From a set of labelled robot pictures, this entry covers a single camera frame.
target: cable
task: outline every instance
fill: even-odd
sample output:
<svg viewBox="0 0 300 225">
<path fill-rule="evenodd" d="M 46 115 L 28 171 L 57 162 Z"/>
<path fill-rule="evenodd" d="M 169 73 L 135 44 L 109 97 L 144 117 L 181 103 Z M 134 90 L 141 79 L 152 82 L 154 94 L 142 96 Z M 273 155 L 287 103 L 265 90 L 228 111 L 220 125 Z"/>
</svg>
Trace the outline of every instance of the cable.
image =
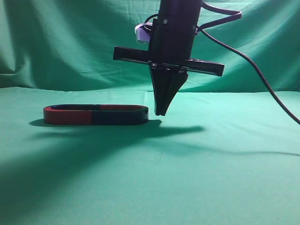
<svg viewBox="0 0 300 225">
<path fill-rule="evenodd" d="M 278 96 L 276 95 L 276 93 L 274 92 L 274 90 L 271 88 L 271 86 L 269 85 L 268 81 L 266 80 L 266 78 L 264 77 L 263 73 L 260 71 L 260 69 L 258 68 L 258 66 L 245 54 L 241 53 L 240 51 L 231 48 L 230 46 L 222 43 L 221 41 L 215 39 L 213 36 L 211 36 L 210 34 L 208 34 L 206 31 L 204 30 L 200 30 L 200 32 L 202 32 L 206 37 L 208 37 L 209 39 L 211 39 L 212 41 L 214 41 L 215 43 L 221 45 L 222 47 L 238 54 L 239 56 L 243 57 L 245 60 L 247 60 L 252 66 L 253 68 L 256 70 L 257 74 L 259 75 L 260 79 L 262 80 L 263 84 L 266 86 L 266 88 L 268 89 L 269 93 L 272 95 L 272 97 L 275 99 L 275 101 L 281 106 L 281 108 L 296 122 L 300 125 L 300 120 L 283 104 L 283 102 L 278 98 Z"/>
<path fill-rule="evenodd" d="M 154 15 L 149 16 L 149 17 L 145 20 L 145 23 L 148 23 L 150 19 L 152 19 L 152 18 L 154 18 L 154 17 L 156 17 L 156 16 L 158 16 L 158 14 L 154 14 Z"/>
<path fill-rule="evenodd" d="M 242 12 L 241 11 L 218 8 L 218 7 L 209 5 L 204 1 L 202 2 L 201 7 L 208 10 L 208 11 L 211 11 L 211 12 L 220 13 L 220 14 L 224 14 L 224 15 L 230 15 L 230 16 L 222 18 L 222 19 L 218 19 L 218 20 L 215 20 L 215 21 L 212 21 L 212 22 L 202 24 L 200 27 L 197 27 L 196 34 L 198 34 L 200 32 L 200 30 L 203 30 L 203 29 L 206 29 L 206 28 L 209 28 L 209 27 L 214 27 L 214 26 L 217 26 L 217 25 L 221 25 L 221 24 L 224 24 L 224 23 L 232 22 L 232 21 L 235 21 L 235 20 L 238 20 L 238 19 L 242 18 Z"/>
</svg>

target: green table surface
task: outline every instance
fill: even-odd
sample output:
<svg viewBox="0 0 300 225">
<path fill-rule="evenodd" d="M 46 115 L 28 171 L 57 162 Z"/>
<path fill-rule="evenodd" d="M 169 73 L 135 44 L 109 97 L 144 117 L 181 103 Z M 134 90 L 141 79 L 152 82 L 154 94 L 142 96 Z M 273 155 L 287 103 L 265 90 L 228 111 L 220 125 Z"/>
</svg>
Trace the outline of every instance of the green table surface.
<svg viewBox="0 0 300 225">
<path fill-rule="evenodd" d="M 300 116 L 299 92 L 278 92 Z M 141 104 L 134 127 L 51 126 L 54 104 Z M 298 225 L 300 127 L 269 93 L 0 89 L 1 225 Z"/>
</svg>

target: robotic arm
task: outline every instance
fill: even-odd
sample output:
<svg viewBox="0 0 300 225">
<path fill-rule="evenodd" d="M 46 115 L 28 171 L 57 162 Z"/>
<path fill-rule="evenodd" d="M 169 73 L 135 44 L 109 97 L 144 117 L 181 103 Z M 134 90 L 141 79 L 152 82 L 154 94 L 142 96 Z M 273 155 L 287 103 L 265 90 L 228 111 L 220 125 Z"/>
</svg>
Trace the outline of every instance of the robotic arm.
<svg viewBox="0 0 300 225">
<path fill-rule="evenodd" d="M 198 27 L 201 7 L 230 17 Z M 115 47 L 113 59 L 149 65 L 155 114 L 165 116 L 171 101 L 188 79 L 187 71 L 223 74 L 222 64 L 190 58 L 195 36 L 202 29 L 240 18 L 240 11 L 216 8 L 202 0 L 161 0 L 159 13 L 135 28 L 138 43 L 148 44 L 148 51 Z"/>
</svg>

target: green fabric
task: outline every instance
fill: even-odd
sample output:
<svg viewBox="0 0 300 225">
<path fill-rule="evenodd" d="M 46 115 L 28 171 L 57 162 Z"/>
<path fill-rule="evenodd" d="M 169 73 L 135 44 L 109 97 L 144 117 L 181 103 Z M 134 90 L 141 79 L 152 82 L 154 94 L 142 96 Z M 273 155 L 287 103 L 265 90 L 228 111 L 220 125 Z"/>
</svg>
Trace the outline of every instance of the green fabric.
<svg viewBox="0 0 300 225">
<path fill-rule="evenodd" d="M 300 115 L 299 92 L 278 95 Z M 295 225 L 300 127 L 268 93 L 179 93 L 133 127 L 45 125 L 57 103 L 144 91 L 0 89 L 1 225 Z"/>
<path fill-rule="evenodd" d="M 243 11 L 210 34 L 253 58 L 275 90 L 299 90 L 299 0 L 207 2 Z M 0 0 L 0 87 L 152 91 L 147 67 L 113 61 L 113 47 L 144 49 L 134 27 L 158 8 L 159 0 Z M 203 10 L 199 24 L 221 17 Z M 224 63 L 225 73 L 190 73 L 183 92 L 265 91 L 250 65 L 203 35 L 192 56 Z"/>
</svg>

